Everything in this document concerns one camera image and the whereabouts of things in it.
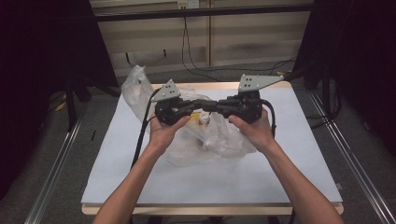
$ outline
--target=wall socket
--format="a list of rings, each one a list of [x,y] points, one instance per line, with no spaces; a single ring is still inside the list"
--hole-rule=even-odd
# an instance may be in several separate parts
[[[177,1],[178,9],[199,8],[199,0],[180,0]]]

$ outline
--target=person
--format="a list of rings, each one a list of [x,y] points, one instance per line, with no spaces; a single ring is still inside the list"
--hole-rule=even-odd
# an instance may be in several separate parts
[[[148,145],[133,169],[107,198],[93,223],[128,223],[155,162],[189,119],[183,117],[173,126],[162,124],[156,118],[151,120]],[[262,117],[252,124],[234,115],[228,119],[269,161],[302,223],[344,223],[329,200],[298,170],[276,142],[265,109]]]

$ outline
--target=white triangular bracket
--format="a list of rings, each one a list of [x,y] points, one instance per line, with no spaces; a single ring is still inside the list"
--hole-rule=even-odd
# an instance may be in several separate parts
[[[259,75],[242,75],[241,81],[239,82],[239,92],[244,91],[258,91],[264,87],[275,84],[283,80],[283,76],[270,77],[270,76],[259,76]]]
[[[159,102],[179,97],[180,91],[175,85],[175,82],[170,79],[163,87],[151,98],[151,102]]]

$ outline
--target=bare forearm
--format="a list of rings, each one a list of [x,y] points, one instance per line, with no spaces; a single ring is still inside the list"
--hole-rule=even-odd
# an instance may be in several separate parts
[[[265,155],[303,223],[343,223],[333,205],[306,179],[277,143]]]
[[[93,223],[127,223],[158,155],[145,150],[117,189],[105,201]]]

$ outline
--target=gray carpet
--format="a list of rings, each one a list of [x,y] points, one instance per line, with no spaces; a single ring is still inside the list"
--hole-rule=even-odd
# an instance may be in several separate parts
[[[227,67],[263,69],[271,66],[272,63],[262,63]],[[277,70],[291,70],[291,68],[292,63]],[[222,81],[239,81],[243,73],[242,71],[218,71],[205,74]],[[263,72],[248,71],[245,73],[263,74]],[[175,82],[211,81],[207,77],[194,76],[188,71],[152,74],[148,77],[152,83],[164,83],[170,77]],[[305,114],[307,116],[316,115],[318,112],[304,89],[303,81],[296,79],[291,84]],[[117,105],[117,99],[103,95],[96,90],[92,90],[92,92],[94,94],[93,99],[88,104],[86,117],[82,120],[76,141],[71,148],[46,212],[42,217],[42,223],[92,222],[92,217],[82,214],[80,199]],[[82,103],[77,102],[77,105],[80,108]],[[345,98],[343,98],[341,113],[335,121],[359,158],[363,168],[372,178],[394,213],[396,211],[396,194],[393,191],[396,189],[396,182],[392,180],[396,176],[396,159],[388,154],[375,133],[368,132],[364,128],[362,125],[364,120]],[[310,124],[316,124],[320,120],[310,119],[309,122]],[[40,143],[36,147],[34,156],[26,165],[21,176],[14,181],[5,199],[0,202],[0,223],[24,222],[61,148],[66,136],[66,129],[66,110],[50,112],[43,126]],[[313,133],[317,138],[335,183],[342,183],[344,186],[340,193],[344,200],[345,212],[342,217],[345,222],[380,223],[375,210],[361,190],[327,128],[321,126],[314,129]],[[262,223],[263,221],[262,218],[256,219],[260,222],[249,223]],[[135,218],[135,223],[146,222],[146,217]]]

